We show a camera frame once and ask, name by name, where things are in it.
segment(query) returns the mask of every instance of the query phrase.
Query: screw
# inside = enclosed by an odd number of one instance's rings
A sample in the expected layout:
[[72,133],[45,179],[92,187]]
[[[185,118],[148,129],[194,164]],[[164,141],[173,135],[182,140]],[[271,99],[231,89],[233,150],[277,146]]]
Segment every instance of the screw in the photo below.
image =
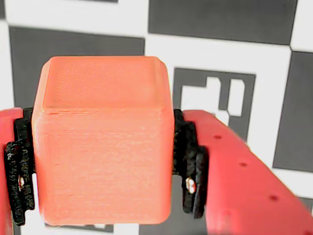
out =
[[193,194],[196,191],[196,184],[190,177],[186,179],[186,188],[190,194]]
[[19,176],[19,191],[22,190],[24,184],[25,184],[24,178]]

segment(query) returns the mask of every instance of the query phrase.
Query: red plastic part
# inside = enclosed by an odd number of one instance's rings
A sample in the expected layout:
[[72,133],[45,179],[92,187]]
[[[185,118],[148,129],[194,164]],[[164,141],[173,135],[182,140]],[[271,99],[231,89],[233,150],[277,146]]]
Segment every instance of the red plastic part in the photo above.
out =
[[23,117],[23,109],[14,108],[0,111],[0,235],[12,235],[12,218],[6,187],[3,151],[5,145],[14,141],[13,122]]
[[313,218],[246,144],[214,116],[185,111],[209,150],[209,234],[313,235]]

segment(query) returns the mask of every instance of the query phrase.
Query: small hole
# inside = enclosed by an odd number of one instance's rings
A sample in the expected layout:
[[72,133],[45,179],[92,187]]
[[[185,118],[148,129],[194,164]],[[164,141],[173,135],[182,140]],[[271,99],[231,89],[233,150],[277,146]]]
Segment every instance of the small hole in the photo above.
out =
[[277,201],[278,200],[278,197],[276,195],[271,195],[271,196],[269,196],[269,198],[272,201]]

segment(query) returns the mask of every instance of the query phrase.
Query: cube top face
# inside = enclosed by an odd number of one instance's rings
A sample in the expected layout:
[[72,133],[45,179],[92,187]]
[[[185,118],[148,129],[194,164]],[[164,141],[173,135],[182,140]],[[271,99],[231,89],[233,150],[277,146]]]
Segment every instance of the cube top face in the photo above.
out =
[[163,222],[174,123],[166,67],[157,58],[52,58],[32,116],[46,223]]
[[157,58],[54,57],[49,63],[46,109],[153,108],[164,104],[160,93],[166,81]]

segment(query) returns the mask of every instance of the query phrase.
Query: white square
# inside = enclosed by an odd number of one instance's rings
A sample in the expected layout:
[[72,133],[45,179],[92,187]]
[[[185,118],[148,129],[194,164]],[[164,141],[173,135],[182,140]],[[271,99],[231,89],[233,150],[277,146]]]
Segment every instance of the white square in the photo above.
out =
[[291,48],[313,52],[313,1],[298,0],[291,36]]
[[0,21],[0,110],[14,107],[9,27]]
[[10,25],[83,33],[143,37],[149,0],[6,0]]

